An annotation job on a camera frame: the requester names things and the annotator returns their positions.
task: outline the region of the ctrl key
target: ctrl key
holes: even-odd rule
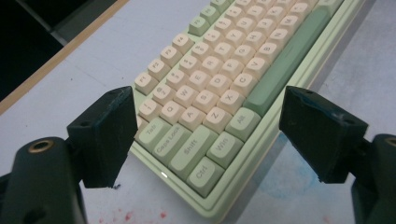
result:
[[[207,157],[203,157],[195,169],[192,170],[187,183],[202,197],[206,198],[223,173],[223,168]]]

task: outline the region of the red paint speck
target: red paint speck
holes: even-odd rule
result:
[[[126,216],[125,216],[125,221],[128,221],[129,219],[131,219],[133,214],[134,214],[133,212],[127,213]]]
[[[166,218],[166,213],[165,212],[161,212],[160,216],[161,216],[161,218]]]

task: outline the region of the pink stain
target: pink stain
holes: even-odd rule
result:
[[[324,221],[326,224],[331,224],[330,219],[329,219],[328,216],[323,216],[323,221]]]
[[[134,214],[134,212],[127,213],[126,216],[125,216],[125,221],[128,221],[129,219],[131,219],[133,214]]]
[[[161,216],[161,218],[166,218],[166,216],[167,216],[167,215],[166,215],[166,212],[161,212],[161,213],[160,213],[160,216]]]

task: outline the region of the brass insert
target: brass insert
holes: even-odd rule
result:
[[[393,147],[396,147],[396,137],[389,137],[385,141]]]
[[[45,150],[52,148],[53,144],[54,143],[52,140],[42,140],[42,141],[39,141],[39,142],[36,142],[36,143],[30,145],[29,152],[30,153],[40,153],[40,152],[43,152]]]

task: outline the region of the shift key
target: shift key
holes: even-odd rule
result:
[[[218,135],[212,130],[203,125],[198,126],[171,160],[169,169],[186,181],[192,169],[198,164],[217,138]]]

